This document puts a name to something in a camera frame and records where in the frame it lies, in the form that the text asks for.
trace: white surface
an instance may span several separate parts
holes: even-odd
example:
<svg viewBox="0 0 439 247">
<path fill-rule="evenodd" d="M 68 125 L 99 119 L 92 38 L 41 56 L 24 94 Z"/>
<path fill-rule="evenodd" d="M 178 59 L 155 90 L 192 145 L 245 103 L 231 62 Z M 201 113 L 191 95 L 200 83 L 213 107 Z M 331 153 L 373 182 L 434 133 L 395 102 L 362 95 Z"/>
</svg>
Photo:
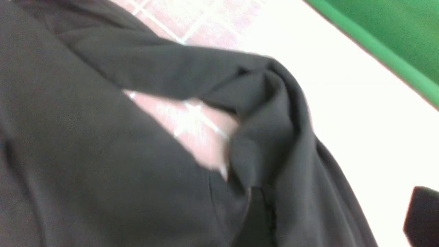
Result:
<svg viewBox="0 0 439 247">
<path fill-rule="evenodd" d="M 409 246 L 402 229 L 413 187 L 439 190 L 439 113 L 306 3 L 266 4 L 241 49 L 293 73 L 379 246 Z"/>
</svg>

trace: black fabric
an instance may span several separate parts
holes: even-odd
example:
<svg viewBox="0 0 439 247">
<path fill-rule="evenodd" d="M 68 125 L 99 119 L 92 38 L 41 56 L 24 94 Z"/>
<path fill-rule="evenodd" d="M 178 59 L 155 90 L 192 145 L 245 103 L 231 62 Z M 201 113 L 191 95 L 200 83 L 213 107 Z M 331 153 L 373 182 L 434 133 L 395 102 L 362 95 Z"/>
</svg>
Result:
<svg viewBox="0 0 439 247">
<path fill-rule="evenodd" d="M 16 182 L 0 190 L 9 219 L 0 237 L 15 236 L 6 246 L 253 246 L 240 237 L 257 215 L 267 244 L 376 246 L 277 61 L 158 38 L 103 0 L 5 2 L 0 20 L 3 153 L 12 157 L 0 164 Z M 236 113 L 228 182 L 123 88 Z M 13 200 L 23 216 L 3 209 Z"/>
<path fill-rule="evenodd" d="M 412 247 L 439 246 L 439 192 L 421 186 L 413 189 L 404 232 Z"/>
</svg>

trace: black clothing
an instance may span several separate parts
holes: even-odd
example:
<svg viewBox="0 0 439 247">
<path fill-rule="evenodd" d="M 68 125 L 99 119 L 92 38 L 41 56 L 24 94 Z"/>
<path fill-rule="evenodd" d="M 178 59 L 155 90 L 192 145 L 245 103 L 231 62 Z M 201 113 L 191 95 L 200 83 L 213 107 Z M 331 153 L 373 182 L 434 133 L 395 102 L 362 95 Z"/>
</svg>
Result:
<svg viewBox="0 0 439 247">
<path fill-rule="evenodd" d="M 2 246 L 376 246 L 277 61 L 161 39 L 105 0 L 2 2 L 0 39 Z M 123 88 L 237 114 L 229 181 Z"/>
</svg>

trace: pink tiled floor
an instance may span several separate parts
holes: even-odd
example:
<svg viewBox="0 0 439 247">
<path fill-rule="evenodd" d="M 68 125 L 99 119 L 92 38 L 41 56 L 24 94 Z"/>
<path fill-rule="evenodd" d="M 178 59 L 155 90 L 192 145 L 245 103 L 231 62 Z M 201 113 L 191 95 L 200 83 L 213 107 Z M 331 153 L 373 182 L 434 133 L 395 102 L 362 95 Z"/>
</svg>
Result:
<svg viewBox="0 0 439 247">
<path fill-rule="evenodd" d="M 113 1 L 163 38 L 235 50 L 245 50 L 240 39 L 264 9 L 261 0 Z"/>
</svg>

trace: green surface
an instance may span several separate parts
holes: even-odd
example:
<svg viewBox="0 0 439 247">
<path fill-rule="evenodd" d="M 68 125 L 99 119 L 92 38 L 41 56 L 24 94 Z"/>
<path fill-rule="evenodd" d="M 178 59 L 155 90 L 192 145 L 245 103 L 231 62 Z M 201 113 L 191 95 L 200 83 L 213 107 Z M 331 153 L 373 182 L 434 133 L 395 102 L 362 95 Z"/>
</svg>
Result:
<svg viewBox="0 0 439 247">
<path fill-rule="evenodd" d="M 306 0 L 439 107 L 439 0 Z"/>
</svg>

